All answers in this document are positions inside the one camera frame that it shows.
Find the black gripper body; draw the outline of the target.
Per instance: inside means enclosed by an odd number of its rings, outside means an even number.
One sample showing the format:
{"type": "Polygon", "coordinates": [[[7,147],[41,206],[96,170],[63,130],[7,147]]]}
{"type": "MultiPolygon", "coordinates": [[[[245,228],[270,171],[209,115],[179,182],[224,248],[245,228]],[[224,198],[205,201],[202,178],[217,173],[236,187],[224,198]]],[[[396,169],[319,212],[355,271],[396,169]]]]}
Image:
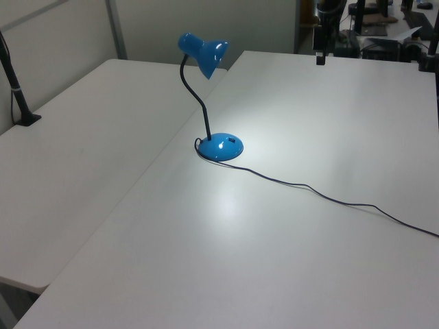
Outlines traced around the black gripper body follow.
{"type": "Polygon", "coordinates": [[[315,26],[313,29],[313,50],[322,55],[334,56],[335,41],[339,35],[339,27],[324,28],[321,25],[315,26]]]}

